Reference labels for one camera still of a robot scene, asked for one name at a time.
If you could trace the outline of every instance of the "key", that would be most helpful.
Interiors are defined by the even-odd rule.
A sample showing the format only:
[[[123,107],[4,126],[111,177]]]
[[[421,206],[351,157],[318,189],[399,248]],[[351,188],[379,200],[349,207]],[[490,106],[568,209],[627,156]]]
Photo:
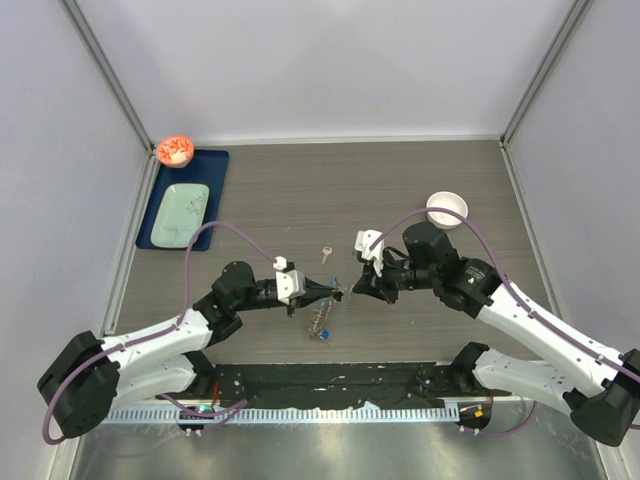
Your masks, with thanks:
[[[331,248],[331,247],[324,247],[322,249],[322,254],[324,255],[324,257],[322,257],[322,264],[323,265],[327,261],[327,258],[329,257],[329,255],[331,255],[331,252],[333,252],[333,248]]]

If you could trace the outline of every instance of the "orange bowl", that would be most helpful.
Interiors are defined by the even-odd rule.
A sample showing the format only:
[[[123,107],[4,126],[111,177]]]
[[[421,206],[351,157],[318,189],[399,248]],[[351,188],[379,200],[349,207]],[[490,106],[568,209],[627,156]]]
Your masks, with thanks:
[[[156,147],[156,157],[163,165],[182,168],[193,158],[193,140],[184,135],[165,138]]]

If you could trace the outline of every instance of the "white wall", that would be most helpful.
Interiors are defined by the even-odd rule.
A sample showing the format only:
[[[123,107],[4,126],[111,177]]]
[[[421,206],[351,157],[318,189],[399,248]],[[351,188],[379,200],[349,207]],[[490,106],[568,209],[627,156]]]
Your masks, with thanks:
[[[149,134],[501,134],[571,0],[82,0]]]
[[[512,143],[563,313],[622,351],[640,349],[638,18],[594,2]],[[640,467],[640,433],[625,448]]]
[[[98,326],[145,155],[62,8],[0,2],[0,465],[45,478],[40,375]]]

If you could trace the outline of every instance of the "blue tray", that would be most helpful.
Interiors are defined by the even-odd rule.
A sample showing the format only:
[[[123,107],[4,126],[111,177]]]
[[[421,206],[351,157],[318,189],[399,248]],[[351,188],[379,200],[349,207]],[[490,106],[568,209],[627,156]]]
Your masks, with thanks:
[[[229,165],[229,152],[215,150],[196,150],[193,160],[184,168],[169,168],[164,165],[160,166],[156,182],[149,197],[147,210],[144,212],[142,225],[136,239],[138,248],[148,248],[153,250],[167,250],[165,248],[156,247],[151,243],[151,230],[156,220],[160,202],[164,196],[164,192],[174,183],[202,183],[209,187],[209,202],[204,212],[203,223],[215,220],[218,216],[218,206],[222,196],[222,187],[224,179],[227,175],[227,166]],[[209,248],[213,229],[210,228],[203,232],[196,243],[193,250],[203,251]]]

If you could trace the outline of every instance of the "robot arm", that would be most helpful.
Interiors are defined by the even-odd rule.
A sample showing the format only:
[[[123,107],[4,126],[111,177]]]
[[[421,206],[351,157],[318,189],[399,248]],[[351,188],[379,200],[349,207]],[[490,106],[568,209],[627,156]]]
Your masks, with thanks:
[[[105,355],[66,388],[54,410],[64,436],[83,435],[110,411],[162,393],[201,396],[214,378],[213,367],[201,350],[226,340],[242,326],[237,312],[286,307],[293,315],[295,308],[342,297],[337,287],[305,278],[282,257],[276,258],[274,268],[274,279],[256,281],[249,264],[228,264],[211,292],[188,309],[173,330],[178,317],[120,336],[97,339],[90,331],[76,335],[38,382],[47,404],[87,359],[118,345],[134,346]]]
[[[395,303],[400,291],[431,289],[449,308],[465,312],[509,334],[550,365],[525,362],[471,343],[453,364],[487,389],[523,395],[568,414],[587,435],[617,446],[640,410],[640,385],[599,361],[637,373],[640,352],[624,355],[601,345],[564,323],[511,284],[519,297],[538,315],[598,354],[585,355],[574,344],[552,332],[527,313],[502,283],[493,266],[480,259],[460,257],[447,235],[430,222],[408,227],[403,233],[407,254],[380,242],[380,232],[359,232],[358,260],[362,277],[353,292]]]

